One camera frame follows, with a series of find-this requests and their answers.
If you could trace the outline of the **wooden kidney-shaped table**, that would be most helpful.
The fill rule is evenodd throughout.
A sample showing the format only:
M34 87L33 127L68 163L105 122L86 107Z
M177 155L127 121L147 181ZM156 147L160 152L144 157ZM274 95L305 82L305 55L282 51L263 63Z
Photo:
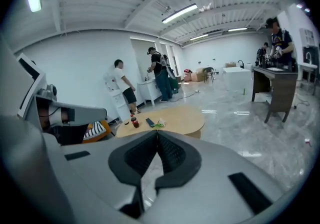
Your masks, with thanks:
M122 123L118 126L116 136L118 138L134 135L140 132L163 130L167 132L185 135L201 130L205 125L205 117L202 112L189 105L164 108L155 111L139 113L135 116L139 127L135 128L129 120L128 124ZM159 118L165 121L165 127L150 127L146 119L151 119L156 124Z

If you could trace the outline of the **dark wicker chair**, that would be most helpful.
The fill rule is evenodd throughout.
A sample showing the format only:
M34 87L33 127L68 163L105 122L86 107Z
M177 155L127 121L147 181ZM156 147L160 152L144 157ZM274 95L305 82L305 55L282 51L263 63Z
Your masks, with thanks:
M211 79L211 82L214 82L214 68L213 67L206 67L203 69L203 77L204 82L206 82L208 79Z

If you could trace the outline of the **white sink table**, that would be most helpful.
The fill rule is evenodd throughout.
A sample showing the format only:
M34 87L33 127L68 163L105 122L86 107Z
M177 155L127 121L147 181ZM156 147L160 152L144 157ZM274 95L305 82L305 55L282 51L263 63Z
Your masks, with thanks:
M298 65L299 86L312 96L316 96L317 87L320 86L319 53L317 46L304 46L302 48L302 63Z

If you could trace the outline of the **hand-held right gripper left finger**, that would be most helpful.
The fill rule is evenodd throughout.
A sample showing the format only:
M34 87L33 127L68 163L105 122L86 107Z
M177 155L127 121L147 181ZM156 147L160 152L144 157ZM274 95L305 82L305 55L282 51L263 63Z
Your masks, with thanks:
M79 179L117 213L136 221L145 213L142 178L157 153L156 131L102 142L62 146Z

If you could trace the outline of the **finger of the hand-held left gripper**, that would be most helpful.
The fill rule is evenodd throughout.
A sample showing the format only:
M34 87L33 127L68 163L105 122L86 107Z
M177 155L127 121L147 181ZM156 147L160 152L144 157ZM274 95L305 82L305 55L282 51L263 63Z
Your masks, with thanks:
M88 125L107 118L107 110L99 107L75 107L74 125Z

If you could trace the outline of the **white low cabinet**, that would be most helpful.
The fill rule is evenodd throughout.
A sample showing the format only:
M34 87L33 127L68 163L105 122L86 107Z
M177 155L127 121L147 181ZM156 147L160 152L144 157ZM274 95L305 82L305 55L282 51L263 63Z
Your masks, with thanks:
M150 101L152 106L154 106L155 100L162 96L155 78L138 83L137 87L145 104L147 101Z

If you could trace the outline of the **white wall cabinet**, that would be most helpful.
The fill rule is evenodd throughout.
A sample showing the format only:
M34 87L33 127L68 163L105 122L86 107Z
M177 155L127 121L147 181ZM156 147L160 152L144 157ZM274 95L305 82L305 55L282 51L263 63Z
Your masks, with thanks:
M314 34L311 30L300 28L299 34L302 47L314 47L316 45Z

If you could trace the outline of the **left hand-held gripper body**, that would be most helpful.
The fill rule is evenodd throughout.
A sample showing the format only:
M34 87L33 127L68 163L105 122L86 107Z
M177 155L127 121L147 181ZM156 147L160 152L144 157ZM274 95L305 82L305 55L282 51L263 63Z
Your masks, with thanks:
M18 109L18 116L41 131L73 122L75 110L57 101L57 88L47 83L46 74L36 63L24 53L21 53L16 60L32 81Z

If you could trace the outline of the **white water dispenser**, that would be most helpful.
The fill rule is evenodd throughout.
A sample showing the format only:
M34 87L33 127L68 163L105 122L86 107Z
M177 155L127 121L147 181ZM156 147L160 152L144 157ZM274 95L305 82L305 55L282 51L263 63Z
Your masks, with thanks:
M115 76L114 67L111 65L106 73L103 75L104 83L106 85L111 102L122 122L126 122L130 117L130 110L127 101L118 87Z

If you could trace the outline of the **dark wooden desk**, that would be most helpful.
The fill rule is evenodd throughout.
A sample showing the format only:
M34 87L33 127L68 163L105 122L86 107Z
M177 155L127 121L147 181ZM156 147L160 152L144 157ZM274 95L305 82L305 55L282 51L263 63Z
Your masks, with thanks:
M286 122L294 101L298 74L284 69L253 68L253 89L251 101L255 101L256 94L271 95L268 112L264 120L267 123L274 113L284 113Z

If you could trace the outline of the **white island counter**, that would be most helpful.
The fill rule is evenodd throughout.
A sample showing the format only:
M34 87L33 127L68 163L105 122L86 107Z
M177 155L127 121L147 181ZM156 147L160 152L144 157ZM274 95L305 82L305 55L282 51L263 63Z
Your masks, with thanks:
M252 72L241 67L223 68L226 89L230 92L248 90L252 82Z

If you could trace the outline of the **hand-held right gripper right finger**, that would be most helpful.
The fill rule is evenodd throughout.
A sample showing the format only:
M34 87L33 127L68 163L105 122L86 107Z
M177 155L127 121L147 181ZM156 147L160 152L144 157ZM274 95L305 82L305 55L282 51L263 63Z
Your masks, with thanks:
M255 213L229 178L238 173L272 204L284 194L272 176L228 147L173 132L160 134L194 147L201 166L183 186L160 189L139 218L143 224L237 224L253 218Z

